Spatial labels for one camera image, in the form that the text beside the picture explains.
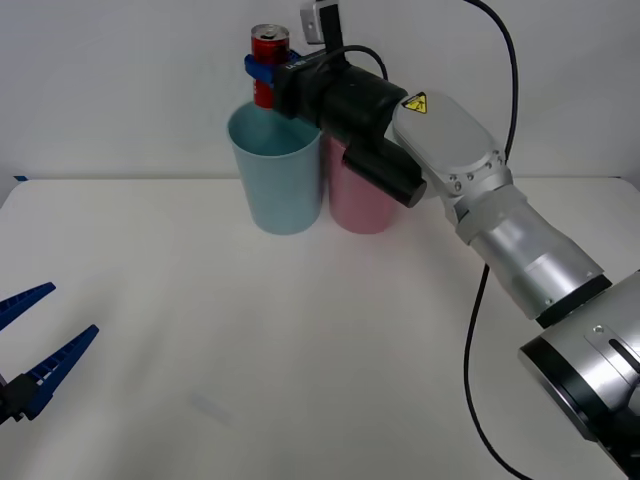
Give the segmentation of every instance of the table surface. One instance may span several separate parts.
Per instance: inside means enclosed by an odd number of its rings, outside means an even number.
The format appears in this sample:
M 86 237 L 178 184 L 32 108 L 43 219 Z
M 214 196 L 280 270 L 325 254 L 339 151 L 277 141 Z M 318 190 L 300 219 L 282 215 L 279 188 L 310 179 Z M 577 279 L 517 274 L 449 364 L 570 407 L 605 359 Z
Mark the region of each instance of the table surface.
M 517 185 L 612 281 L 640 267 L 631 185 Z M 0 298 L 58 287 L 0 335 L 6 378 L 101 329 L 36 421 L 0 428 L 4 480 L 511 478 L 462 389 L 482 263 L 436 199 L 375 236 L 324 211 L 277 237 L 236 180 L 29 181 L 0 262 Z M 623 478 L 517 361 L 539 333 L 492 277 L 471 366 L 488 437 L 536 479 Z

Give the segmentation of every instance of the black wire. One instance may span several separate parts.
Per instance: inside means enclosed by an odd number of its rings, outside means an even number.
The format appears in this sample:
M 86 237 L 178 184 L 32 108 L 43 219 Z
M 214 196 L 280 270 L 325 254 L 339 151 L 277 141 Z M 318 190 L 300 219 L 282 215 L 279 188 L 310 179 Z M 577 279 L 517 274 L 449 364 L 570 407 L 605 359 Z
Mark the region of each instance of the black wire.
M 378 55 L 375 51 L 373 51 L 369 47 L 365 47 L 363 45 L 347 45 L 345 47 L 336 48 L 330 53 L 327 53 L 324 56 L 324 58 L 320 60 L 316 65 L 316 68 L 313 72 L 313 76 L 315 77 L 315 75 L 320 71 L 320 69 L 324 67 L 327 63 L 329 63 L 331 60 L 347 52 L 362 52 L 370 55 L 371 57 L 373 57 L 373 59 L 376 61 L 376 63 L 380 67 L 380 70 L 382 71 L 382 78 L 384 78 L 385 80 L 389 80 L 389 75 L 387 74 L 387 67 L 382 61 L 382 58 L 380 58 L 380 55 Z
M 507 44 L 507 50 L 509 51 L 509 60 L 511 62 L 511 121 L 509 122 L 509 134 L 507 135 L 507 143 L 505 146 L 505 165 L 511 155 L 511 148 L 513 147 L 513 140 L 516 135 L 516 125 L 518 123 L 518 98 L 520 96 L 520 82 L 518 78 L 518 62 L 516 60 L 516 50 L 513 46 L 513 40 L 511 34 L 507 30 L 506 25 L 498 14 L 493 11 L 488 5 L 481 0 L 463 0 L 471 5 L 478 7 L 485 12 L 491 19 L 498 25 L 498 28 L 504 36 L 504 41 Z M 471 385 L 469 383 L 469 364 L 471 360 L 471 343 L 473 342 L 473 334 L 476 329 L 476 323 L 478 321 L 478 313 L 480 311 L 480 305 L 482 304 L 482 297 L 484 290 L 487 286 L 487 279 L 489 278 L 489 265 L 485 264 L 482 270 L 482 278 L 480 279 L 480 285 L 478 286 L 478 293 L 476 294 L 476 300 L 473 304 L 473 311 L 471 312 L 471 319 L 469 320 L 469 330 L 467 331 L 467 340 L 464 345 L 464 359 L 463 359 L 463 382 L 464 382 L 464 395 L 467 399 L 467 407 L 469 407 L 469 413 L 471 414 L 471 420 L 473 421 L 480 440 L 487 448 L 491 456 L 496 462 L 502 466 L 507 472 L 520 480 L 533 480 L 531 477 L 520 473 L 518 470 L 509 465 L 493 448 L 491 442 L 484 433 L 480 420 L 478 420 L 478 414 L 473 404 L 473 398 L 471 397 Z
M 504 152 L 506 160 L 509 160 L 511 155 L 511 147 L 513 147 L 513 139 L 516 136 L 516 124 L 518 123 L 518 98 L 520 97 L 520 80 L 518 78 L 518 61 L 516 59 L 516 49 L 513 46 L 513 40 L 511 34 L 507 30 L 507 26 L 504 24 L 498 14 L 491 9 L 486 3 L 481 0 L 463 0 L 471 5 L 478 7 L 484 13 L 489 15 L 491 19 L 498 25 L 504 41 L 507 44 L 507 50 L 509 51 L 509 61 L 511 62 L 511 121 L 509 124 L 509 134 L 507 135 L 507 143 L 505 144 Z

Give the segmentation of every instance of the blue plastic clamp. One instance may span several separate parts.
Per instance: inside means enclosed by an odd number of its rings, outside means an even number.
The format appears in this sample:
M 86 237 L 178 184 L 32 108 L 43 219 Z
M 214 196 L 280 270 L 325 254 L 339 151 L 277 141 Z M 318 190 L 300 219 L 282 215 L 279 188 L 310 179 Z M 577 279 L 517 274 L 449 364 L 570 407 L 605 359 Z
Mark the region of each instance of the blue plastic clamp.
M 91 325 L 49 358 L 29 370 L 26 375 L 40 388 L 24 410 L 29 420 L 33 420 L 47 406 L 53 392 L 62 383 L 82 354 L 87 350 L 100 330 Z
M 0 332 L 55 289 L 56 286 L 49 282 L 0 302 Z
M 295 62 L 300 59 L 298 52 L 291 50 L 289 52 L 289 62 Z M 273 71 L 276 65 L 263 65 L 256 62 L 253 55 L 244 57 L 244 69 L 250 77 L 260 82 L 266 83 L 273 88 Z

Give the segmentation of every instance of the yellow warning sticker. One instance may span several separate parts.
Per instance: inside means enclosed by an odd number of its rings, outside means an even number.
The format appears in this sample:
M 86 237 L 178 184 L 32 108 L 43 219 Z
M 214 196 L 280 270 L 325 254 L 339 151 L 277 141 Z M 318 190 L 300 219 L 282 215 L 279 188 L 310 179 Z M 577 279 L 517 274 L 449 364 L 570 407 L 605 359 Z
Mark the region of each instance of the yellow warning sticker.
M 420 92 L 402 104 L 404 108 L 418 113 L 427 113 L 427 95 Z

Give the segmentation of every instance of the blue cup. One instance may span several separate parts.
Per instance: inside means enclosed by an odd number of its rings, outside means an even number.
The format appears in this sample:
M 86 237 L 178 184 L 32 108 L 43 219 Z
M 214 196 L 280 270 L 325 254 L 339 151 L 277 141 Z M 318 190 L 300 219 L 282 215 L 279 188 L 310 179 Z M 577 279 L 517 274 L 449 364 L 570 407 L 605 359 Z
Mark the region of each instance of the blue cup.
M 256 225 L 277 235 L 313 225 L 322 205 L 320 131 L 253 102 L 235 111 L 227 131 Z

